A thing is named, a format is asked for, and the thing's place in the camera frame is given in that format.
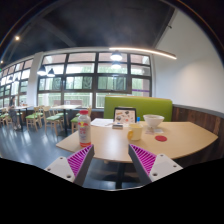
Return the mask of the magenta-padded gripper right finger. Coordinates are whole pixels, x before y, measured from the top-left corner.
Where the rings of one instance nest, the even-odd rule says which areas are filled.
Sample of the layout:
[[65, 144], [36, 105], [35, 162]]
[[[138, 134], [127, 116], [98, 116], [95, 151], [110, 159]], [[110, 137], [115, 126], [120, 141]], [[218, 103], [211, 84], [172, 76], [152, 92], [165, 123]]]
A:
[[128, 154], [143, 185], [147, 185], [182, 169], [180, 165], [165, 154], [155, 155], [133, 144], [129, 145]]

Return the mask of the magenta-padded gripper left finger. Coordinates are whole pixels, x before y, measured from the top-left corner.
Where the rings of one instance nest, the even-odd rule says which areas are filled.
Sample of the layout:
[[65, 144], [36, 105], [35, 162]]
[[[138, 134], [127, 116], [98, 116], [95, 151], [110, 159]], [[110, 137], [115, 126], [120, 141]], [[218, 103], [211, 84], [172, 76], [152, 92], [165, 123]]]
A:
[[58, 157], [45, 170], [82, 186], [94, 154], [94, 145], [91, 144], [69, 157]]

